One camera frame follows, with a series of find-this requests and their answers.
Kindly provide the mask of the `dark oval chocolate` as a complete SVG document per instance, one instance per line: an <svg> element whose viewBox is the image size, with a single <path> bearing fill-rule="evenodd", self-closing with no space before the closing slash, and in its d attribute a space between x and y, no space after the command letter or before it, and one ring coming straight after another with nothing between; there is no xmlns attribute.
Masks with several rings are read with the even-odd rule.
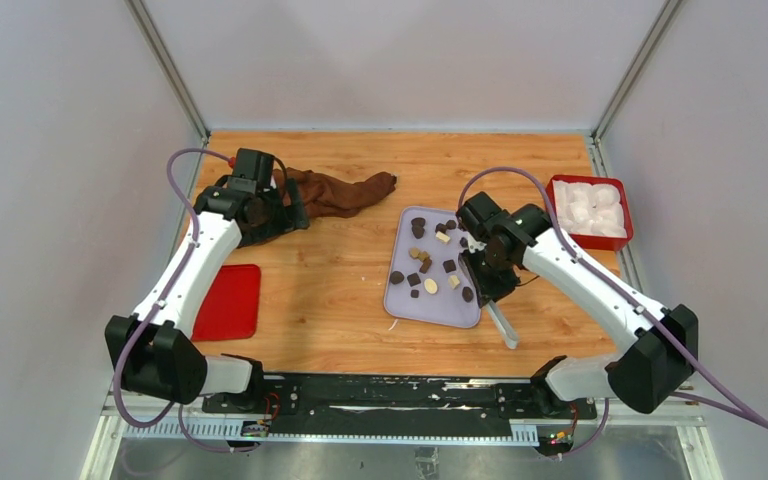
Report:
<svg viewBox="0 0 768 480"><path fill-rule="evenodd" d="M464 287L462 289L462 298L467 303L472 302L474 299L473 290L470 287Z"/></svg>

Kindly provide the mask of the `red box with white liners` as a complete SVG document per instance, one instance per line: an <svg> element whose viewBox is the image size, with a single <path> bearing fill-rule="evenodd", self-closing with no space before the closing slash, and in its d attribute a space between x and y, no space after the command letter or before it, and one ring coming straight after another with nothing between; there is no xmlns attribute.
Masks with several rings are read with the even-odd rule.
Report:
<svg viewBox="0 0 768 480"><path fill-rule="evenodd" d="M621 181L555 175L546 190L562 229L580 246L618 252L633 238L634 226Z"/></svg>

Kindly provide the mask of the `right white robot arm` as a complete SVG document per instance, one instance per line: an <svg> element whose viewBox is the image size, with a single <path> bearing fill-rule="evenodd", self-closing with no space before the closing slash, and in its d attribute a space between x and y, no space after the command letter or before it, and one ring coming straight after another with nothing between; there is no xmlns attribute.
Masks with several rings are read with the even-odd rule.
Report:
<svg viewBox="0 0 768 480"><path fill-rule="evenodd" d="M530 393L540 415L556 417L586 397L616 398L650 414L694 373L697 315L634 290L558 231L541 207L527 204L510 213L480 192L459 206L456 218L470 241L461 260L480 305L510 295L516 270L527 270L585 311L616 347L613 354L588 358L561 355L538 369Z"/></svg>

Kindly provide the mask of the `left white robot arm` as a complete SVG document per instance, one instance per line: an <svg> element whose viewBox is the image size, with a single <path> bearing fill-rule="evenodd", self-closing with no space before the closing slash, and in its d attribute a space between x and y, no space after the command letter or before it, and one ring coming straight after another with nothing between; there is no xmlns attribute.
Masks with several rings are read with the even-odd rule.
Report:
<svg viewBox="0 0 768 480"><path fill-rule="evenodd" d="M191 339L203 301L228 256L309 227L298 189L276 156L241 148L226 157L231 171L195 200L184 194L190 223L155 286L128 316L113 316L105 341L113 386L177 404L225 393L243 413L266 400L260 362L241 356L206 356Z"/></svg>

